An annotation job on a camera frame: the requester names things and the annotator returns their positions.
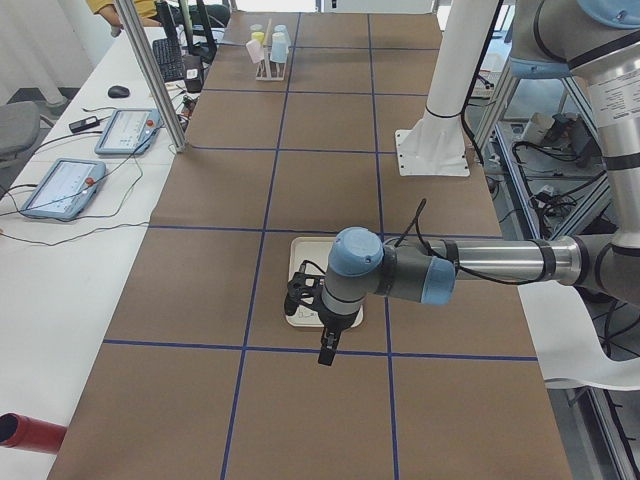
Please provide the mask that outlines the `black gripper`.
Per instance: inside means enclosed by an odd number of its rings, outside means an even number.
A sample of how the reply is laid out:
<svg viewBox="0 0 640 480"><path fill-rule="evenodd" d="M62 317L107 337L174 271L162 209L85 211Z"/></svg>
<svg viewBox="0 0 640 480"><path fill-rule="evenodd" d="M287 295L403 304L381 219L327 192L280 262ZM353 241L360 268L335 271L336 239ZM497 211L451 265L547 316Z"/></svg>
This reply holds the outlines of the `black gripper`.
<svg viewBox="0 0 640 480"><path fill-rule="evenodd" d="M324 325L318 363L331 366L334 362L341 335L356 321L358 311L339 314L325 306L322 297L323 269L311 260L303 260L299 269L287 283L284 313L293 316L300 306L317 312Z"/></svg>

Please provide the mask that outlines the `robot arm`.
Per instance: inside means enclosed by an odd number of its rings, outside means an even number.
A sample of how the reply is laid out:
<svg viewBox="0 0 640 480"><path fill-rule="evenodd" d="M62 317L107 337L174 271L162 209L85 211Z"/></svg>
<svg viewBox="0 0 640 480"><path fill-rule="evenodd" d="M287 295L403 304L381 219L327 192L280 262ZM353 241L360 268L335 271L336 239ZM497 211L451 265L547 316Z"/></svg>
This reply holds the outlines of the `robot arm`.
<svg viewBox="0 0 640 480"><path fill-rule="evenodd" d="M370 294L444 305L458 279L505 285L556 281L630 304L639 301L639 5L635 1L521 1L510 62L522 78L575 75L588 85L605 173L618 216L609 235L553 241L382 241L362 227L339 232L326 267L296 271L284 311L315 311L319 360L333 362L341 334Z"/></svg>

